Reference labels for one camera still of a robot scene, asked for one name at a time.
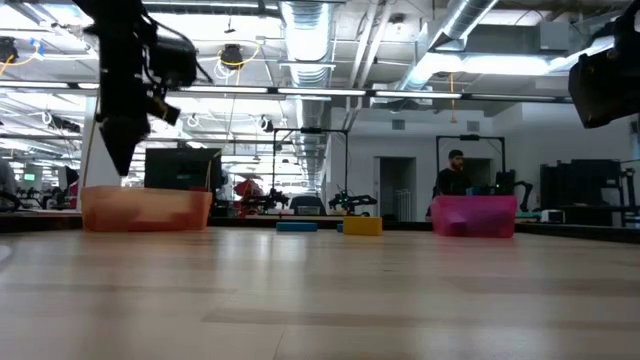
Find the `pink plastic container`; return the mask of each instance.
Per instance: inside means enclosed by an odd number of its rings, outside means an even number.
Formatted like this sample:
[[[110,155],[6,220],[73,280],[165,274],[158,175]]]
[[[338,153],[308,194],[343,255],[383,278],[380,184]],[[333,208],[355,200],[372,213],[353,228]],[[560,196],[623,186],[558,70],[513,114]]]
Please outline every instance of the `pink plastic container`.
[[[210,192],[97,186],[82,190],[87,231],[204,230]]]
[[[511,238],[515,196],[438,196],[431,203],[434,232],[450,237]]]

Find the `orange bin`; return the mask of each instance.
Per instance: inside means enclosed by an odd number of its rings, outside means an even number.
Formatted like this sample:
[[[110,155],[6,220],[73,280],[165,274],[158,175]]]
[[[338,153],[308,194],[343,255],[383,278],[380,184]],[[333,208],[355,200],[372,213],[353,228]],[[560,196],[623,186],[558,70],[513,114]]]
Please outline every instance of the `orange bin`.
[[[97,186],[82,189],[85,231],[204,230],[210,192]]]

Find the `man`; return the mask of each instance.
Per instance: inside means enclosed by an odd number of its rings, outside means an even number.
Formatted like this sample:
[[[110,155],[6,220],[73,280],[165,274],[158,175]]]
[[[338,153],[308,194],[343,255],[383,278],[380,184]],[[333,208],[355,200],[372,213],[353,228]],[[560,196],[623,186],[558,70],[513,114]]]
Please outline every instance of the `man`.
[[[471,180],[463,173],[463,170],[464,154],[460,150],[451,150],[449,168],[438,174],[437,194],[466,195],[467,188],[471,187]]]
[[[0,158],[0,191],[15,195],[17,190],[18,184],[11,165],[7,160]]]

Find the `wooden table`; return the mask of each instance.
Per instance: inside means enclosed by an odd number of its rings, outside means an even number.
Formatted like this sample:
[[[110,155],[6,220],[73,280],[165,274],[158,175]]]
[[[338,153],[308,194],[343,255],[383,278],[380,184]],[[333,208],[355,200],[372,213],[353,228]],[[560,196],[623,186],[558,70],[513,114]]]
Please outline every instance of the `wooden table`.
[[[528,234],[5,234],[0,358],[639,359],[639,259]]]

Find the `black stand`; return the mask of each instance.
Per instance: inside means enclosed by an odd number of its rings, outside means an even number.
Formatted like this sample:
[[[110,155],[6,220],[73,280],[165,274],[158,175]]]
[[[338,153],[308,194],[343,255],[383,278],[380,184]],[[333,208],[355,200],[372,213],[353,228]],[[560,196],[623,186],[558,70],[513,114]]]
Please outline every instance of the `black stand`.
[[[344,191],[347,191],[347,186],[349,182],[349,131],[348,130],[324,130],[320,128],[300,128],[300,129],[287,129],[287,128],[274,128],[273,129],[273,168],[271,173],[271,188],[276,188],[276,152],[278,139],[276,135],[279,131],[288,131],[289,133],[283,141],[289,137],[293,132],[299,132],[301,134],[310,134],[310,135],[318,135],[325,133],[341,133],[345,138],[345,149],[344,149]]]

